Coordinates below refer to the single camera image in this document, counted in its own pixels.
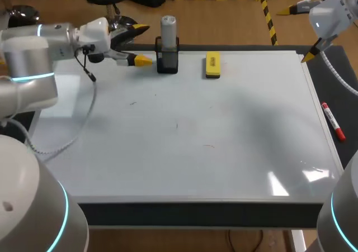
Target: wooden floor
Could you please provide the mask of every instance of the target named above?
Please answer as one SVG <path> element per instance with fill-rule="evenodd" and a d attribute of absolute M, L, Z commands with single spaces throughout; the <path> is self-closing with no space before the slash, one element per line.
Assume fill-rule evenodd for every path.
<path fill-rule="evenodd" d="M 269 0 L 279 45 L 313 45 L 317 37 L 308 16 L 277 16 L 275 13 L 299 0 Z M 85 0 L 12 0 L 28 4 L 41 13 L 43 23 L 71 22 L 76 26 L 105 15 L 105 7 Z M 270 45 L 270 35 L 260 2 L 238 1 L 167 1 L 152 9 L 133 2 L 118 4 L 121 13 L 139 23 L 151 25 L 135 42 L 153 44 L 160 34 L 163 15 L 175 15 L 182 44 Z M 350 27 L 335 44 L 344 46 L 355 72 L 358 72 L 358 28 Z M 315 232 L 307 232 L 308 242 Z M 89 250 L 94 251 L 230 251 L 225 230 L 91 230 Z M 252 251 L 258 231 L 232 231 L 236 251 Z M 282 231 L 265 231 L 259 252 L 286 251 Z"/>

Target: cable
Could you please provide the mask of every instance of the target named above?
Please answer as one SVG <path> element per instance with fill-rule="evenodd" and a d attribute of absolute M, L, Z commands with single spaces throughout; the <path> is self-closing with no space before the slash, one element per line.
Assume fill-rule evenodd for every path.
<path fill-rule="evenodd" d="M 252 252 L 256 252 L 260 248 L 262 241 L 263 241 L 263 230 L 260 230 L 260 239 L 257 245 L 255 246 L 255 248 L 252 250 Z"/>
<path fill-rule="evenodd" d="M 226 236 L 227 236 L 228 241 L 229 241 L 230 251 L 231 252 L 236 252 L 236 250 L 235 250 L 235 248 L 233 246 L 233 243 L 231 241 L 231 230 L 226 231 Z M 257 250 L 259 249 L 259 247 L 262 244 L 262 241 L 263 241 L 263 230 L 260 230 L 260 239 L 259 239 L 257 245 L 255 246 L 255 248 L 252 250 L 252 252 L 257 252 Z"/>
<path fill-rule="evenodd" d="M 82 49 L 82 53 L 84 54 L 84 64 L 82 64 L 78 59 L 78 51 Z M 78 47 L 74 51 L 74 58 L 77 60 L 78 64 L 82 67 L 83 71 L 87 74 L 87 76 L 91 79 L 91 81 L 96 82 L 96 77 L 86 68 L 86 61 L 87 61 L 87 55 L 90 53 L 90 51 L 94 51 L 95 46 L 91 44 L 90 46 L 81 46 Z"/>
<path fill-rule="evenodd" d="M 55 155 L 58 155 L 60 152 L 62 152 L 63 150 L 67 149 L 68 147 L 70 147 L 79 138 L 79 136 L 81 135 L 85 125 L 87 124 L 87 122 L 89 120 L 89 117 L 92 114 L 93 107 L 95 106 L 96 98 L 97 98 L 96 77 L 90 71 L 88 71 L 86 66 L 85 66 L 87 54 L 85 54 L 85 60 L 84 60 L 84 65 L 83 65 L 77 58 L 77 51 L 78 50 L 75 51 L 75 58 L 76 58 L 77 62 L 81 65 L 81 67 L 83 68 L 84 72 L 89 76 L 89 78 L 92 81 L 92 84 L 93 84 L 93 98 L 92 98 L 92 102 L 91 102 L 91 105 L 89 107 L 89 110 L 88 110 L 88 112 L 87 112 L 87 114 L 86 114 L 86 116 L 84 118 L 84 121 L 83 121 L 78 133 L 76 134 L 76 136 L 74 138 L 72 138 L 69 142 L 67 142 L 66 144 L 62 145 L 61 147 L 59 147 L 59 148 L 57 148 L 55 150 L 52 150 L 52 151 L 41 151 L 41 150 L 37 149 L 35 147 L 35 145 L 32 143 L 31 137 L 30 137 L 29 133 L 27 132 L 26 128 L 20 122 L 18 122 L 18 121 L 13 119 L 13 117 L 19 111 L 19 107 L 20 107 L 20 103 L 21 103 L 21 101 L 20 101 L 21 100 L 21 95 L 18 92 L 18 90 L 17 90 L 17 109 L 16 109 L 16 112 L 10 118 L 4 118 L 4 119 L 0 120 L 2 126 L 6 125 L 7 123 L 11 123 L 11 124 L 17 126 L 22 131 L 22 133 L 24 134 L 25 139 L 27 141 L 27 145 L 31 148 L 31 150 L 33 152 L 35 152 L 37 154 L 55 154 Z M 1 78 L 6 78 L 6 79 L 9 79 L 9 80 L 13 81 L 10 77 L 1 77 Z"/>
<path fill-rule="evenodd" d="M 5 118 L 5 119 L 2 119 L 2 121 L 11 123 L 11 124 L 17 126 L 24 134 L 25 139 L 27 141 L 27 145 L 31 148 L 31 150 L 33 150 L 33 152 L 35 152 L 37 154 L 59 154 L 61 151 L 70 147 L 78 139 L 78 137 L 82 133 L 85 125 L 87 124 L 89 117 L 91 116 L 91 113 L 93 111 L 93 107 L 95 106 L 96 98 L 97 98 L 97 83 L 96 82 L 92 82 L 92 83 L 93 83 L 93 98 L 92 98 L 91 105 L 89 107 L 86 117 L 84 118 L 81 128 L 79 129 L 78 133 L 76 134 L 76 136 L 73 139 L 71 139 L 69 142 L 67 142 L 66 144 L 64 144 L 63 146 L 61 146 L 55 150 L 41 151 L 41 150 L 37 149 L 35 147 L 35 145 L 32 143 L 31 137 L 30 137 L 29 133 L 27 132 L 26 128 L 20 122 L 14 120 L 12 118 Z"/>
<path fill-rule="evenodd" d="M 349 84 L 347 84 L 342 77 L 338 74 L 338 72 L 335 70 L 335 68 L 332 66 L 331 62 L 329 62 L 326 54 L 324 53 L 324 51 L 321 51 L 321 57 L 323 59 L 323 61 L 325 62 L 325 64 L 327 65 L 327 67 L 330 69 L 330 71 L 333 73 L 333 75 L 337 78 L 337 80 L 340 81 L 340 83 L 346 88 L 348 89 L 348 91 L 350 91 L 351 93 L 355 94 L 356 96 L 358 96 L 358 91 L 353 89 Z"/>
<path fill-rule="evenodd" d="M 233 246 L 233 243 L 231 241 L 231 230 L 227 230 L 226 233 L 227 233 L 227 237 L 228 237 L 228 241 L 229 241 L 230 251 L 231 252 L 236 252 L 236 250 L 235 250 L 235 248 Z"/>

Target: marker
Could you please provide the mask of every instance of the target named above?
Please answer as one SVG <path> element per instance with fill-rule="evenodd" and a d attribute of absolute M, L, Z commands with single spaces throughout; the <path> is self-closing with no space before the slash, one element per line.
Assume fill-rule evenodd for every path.
<path fill-rule="evenodd" d="M 331 125 L 333 126 L 333 129 L 336 131 L 338 139 L 340 140 L 340 142 L 344 142 L 346 140 L 345 134 L 343 134 L 342 129 L 338 125 L 338 122 L 336 121 L 335 117 L 333 116 L 331 110 L 328 108 L 327 103 L 322 102 L 321 106 L 323 108 L 323 112 L 326 114 Z"/>

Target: eraser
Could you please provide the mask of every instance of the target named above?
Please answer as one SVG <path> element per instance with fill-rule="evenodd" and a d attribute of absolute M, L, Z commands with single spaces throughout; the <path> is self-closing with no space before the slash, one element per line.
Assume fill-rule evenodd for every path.
<path fill-rule="evenodd" d="M 206 74 L 207 78 L 220 78 L 220 53 L 206 53 Z"/>

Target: whiteboard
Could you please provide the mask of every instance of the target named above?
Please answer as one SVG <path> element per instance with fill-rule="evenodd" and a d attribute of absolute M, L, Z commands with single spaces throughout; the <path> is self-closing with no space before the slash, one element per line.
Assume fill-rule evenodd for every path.
<path fill-rule="evenodd" d="M 175 75 L 90 64 L 85 131 L 42 159 L 80 203 L 324 202 L 343 169 L 306 64 L 294 51 L 220 53 L 219 79 L 205 78 L 203 51 L 180 52 Z M 66 100 L 32 124 L 42 149 L 72 138 L 92 99 L 75 60 L 55 73 Z"/>

